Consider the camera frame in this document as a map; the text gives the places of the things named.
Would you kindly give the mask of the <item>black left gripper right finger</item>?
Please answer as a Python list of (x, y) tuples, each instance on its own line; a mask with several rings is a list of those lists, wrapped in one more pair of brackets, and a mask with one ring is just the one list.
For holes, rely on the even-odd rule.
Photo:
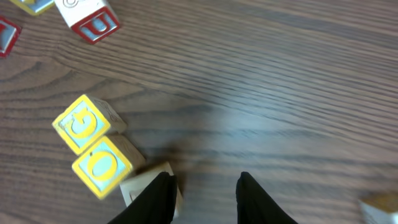
[(297, 224), (248, 172), (236, 184), (238, 224)]

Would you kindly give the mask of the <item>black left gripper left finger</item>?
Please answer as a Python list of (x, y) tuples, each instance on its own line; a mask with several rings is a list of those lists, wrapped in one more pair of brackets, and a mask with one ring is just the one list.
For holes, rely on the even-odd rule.
[(177, 199), (177, 178), (161, 172), (109, 224), (171, 224)]

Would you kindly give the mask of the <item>wooden picture block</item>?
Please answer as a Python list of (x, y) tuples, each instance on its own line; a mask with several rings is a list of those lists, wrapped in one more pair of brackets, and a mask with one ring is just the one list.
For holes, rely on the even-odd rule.
[(397, 192), (369, 195), (359, 206), (366, 224), (397, 224)]

